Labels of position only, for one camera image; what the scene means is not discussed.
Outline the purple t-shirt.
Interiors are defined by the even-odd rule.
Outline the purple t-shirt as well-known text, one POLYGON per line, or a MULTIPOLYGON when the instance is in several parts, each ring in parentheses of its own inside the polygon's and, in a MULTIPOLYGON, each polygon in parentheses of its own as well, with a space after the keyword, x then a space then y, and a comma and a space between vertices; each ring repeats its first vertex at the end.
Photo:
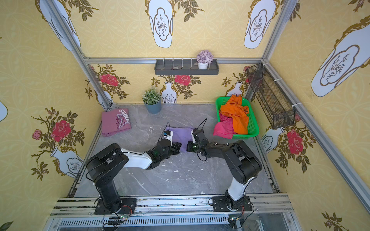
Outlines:
POLYGON ((189 141, 195 141, 192 134, 193 129, 194 128, 169 128, 169 131, 173 132, 172 142, 179 142, 182 144, 180 148, 181 153, 187 152, 187 145, 189 141))

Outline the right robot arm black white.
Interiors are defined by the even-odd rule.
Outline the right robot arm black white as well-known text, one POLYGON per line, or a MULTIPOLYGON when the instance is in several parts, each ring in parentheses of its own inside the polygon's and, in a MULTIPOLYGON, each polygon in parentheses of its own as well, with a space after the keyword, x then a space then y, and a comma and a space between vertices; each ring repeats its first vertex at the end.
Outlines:
POLYGON ((202 129, 193 129, 191 134, 193 141, 188 142, 187 152, 206 159, 224 159, 229 168, 233 178, 225 192, 225 207, 230 211, 253 211, 254 206, 245 191, 263 167, 248 145, 242 140, 229 144, 209 142, 202 129))

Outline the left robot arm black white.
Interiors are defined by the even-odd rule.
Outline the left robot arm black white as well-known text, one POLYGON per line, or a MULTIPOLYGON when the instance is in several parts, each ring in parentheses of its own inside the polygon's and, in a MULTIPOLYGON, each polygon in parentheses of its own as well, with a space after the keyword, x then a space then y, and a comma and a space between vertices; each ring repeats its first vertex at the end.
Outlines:
POLYGON ((135 153, 113 143, 91 157, 86 162, 86 168, 101 196, 104 208, 111 214, 118 212, 123 207, 114 184, 114 178, 122 168, 156 168, 161 161, 180 154, 181 146, 180 142, 162 139, 153 149, 143 153, 135 153))

